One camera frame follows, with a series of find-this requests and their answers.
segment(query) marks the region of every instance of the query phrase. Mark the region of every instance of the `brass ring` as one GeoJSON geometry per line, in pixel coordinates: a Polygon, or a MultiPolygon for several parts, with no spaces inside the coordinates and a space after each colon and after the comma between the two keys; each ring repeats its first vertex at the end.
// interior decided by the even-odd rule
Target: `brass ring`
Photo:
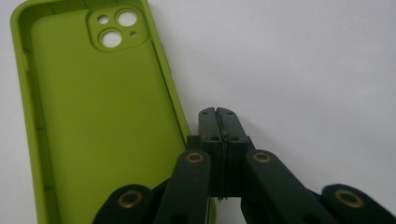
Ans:
{"type": "Polygon", "coordinates": [[[140,192],[131,189],[126,191],[119,197],[119,206],[123,208],[132,208],[140,204],[142,202],[142,199],[143,195],[140,192]],[[134,195],[136,199],[130,202],[130,200],[127,200],[127,197],[131,195],[134,195]]]}
{"type": "Polygon", "coordinates": [[[192,152],[186,157],[187,161],[189,162],[201,162],[204,160],[204,157],[196,152],[192,152]]]}
{"type": "Polygon", "coordinates": [[[337,198],[341,203],[353,208],[360,208],[364,205],[364,201],[361,197],[359,197],[356,193],[346,189],[337,190],[335,192],[335,198],[337,198]]]}
{"type": "Polygon", "coordinates": [[[271,160],[271,157],[267,153],[257,152],[253,155],[253,159],[259,162],[268,162],[271,160]]]}

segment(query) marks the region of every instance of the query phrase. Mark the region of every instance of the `green phone case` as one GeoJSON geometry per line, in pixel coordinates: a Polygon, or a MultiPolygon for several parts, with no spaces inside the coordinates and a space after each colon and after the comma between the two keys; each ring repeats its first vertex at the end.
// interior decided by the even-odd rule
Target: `green phone case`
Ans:
{"type": "Polygon", "coordinates": [[[170,176],[189,130],[146,0],[29,0],[11,28],[38,223],[91,223],[115,189],[170,176]]]}

